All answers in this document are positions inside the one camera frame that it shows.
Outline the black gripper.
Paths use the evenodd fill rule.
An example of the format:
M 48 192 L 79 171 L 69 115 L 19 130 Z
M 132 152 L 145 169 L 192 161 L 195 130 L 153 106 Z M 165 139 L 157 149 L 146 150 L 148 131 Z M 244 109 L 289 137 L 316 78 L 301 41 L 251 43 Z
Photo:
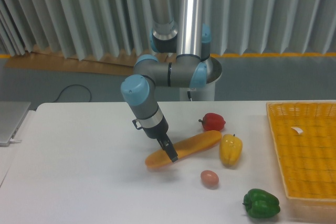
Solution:
M 178 160 L 178 154 L 168 136 L 163 136 L 167 133 L 169 125 L 163 115 L 153 115 L 146 119 L 134 119 L 133 125 L 137 130 L 143 130 L 149 138 L 157 139 L 172 162 Z

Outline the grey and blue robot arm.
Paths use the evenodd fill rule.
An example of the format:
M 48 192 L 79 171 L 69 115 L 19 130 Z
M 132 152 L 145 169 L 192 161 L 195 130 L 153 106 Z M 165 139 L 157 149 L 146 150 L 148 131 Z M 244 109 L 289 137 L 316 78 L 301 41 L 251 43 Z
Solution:
M 138 58 L 133 75 L 121 84 L 121 93 L 135 120 L 149 138 L 156 139 L 172 162 L 178 154 L 167 135 L 168 123 L 155 99 L 157 86 L 203 88 L 207 65 L 202 40 L 203 0 L 149 0 L 153 17 L 152 49 L 175 53 L 174 63 L 159 62 L 153 55 Z

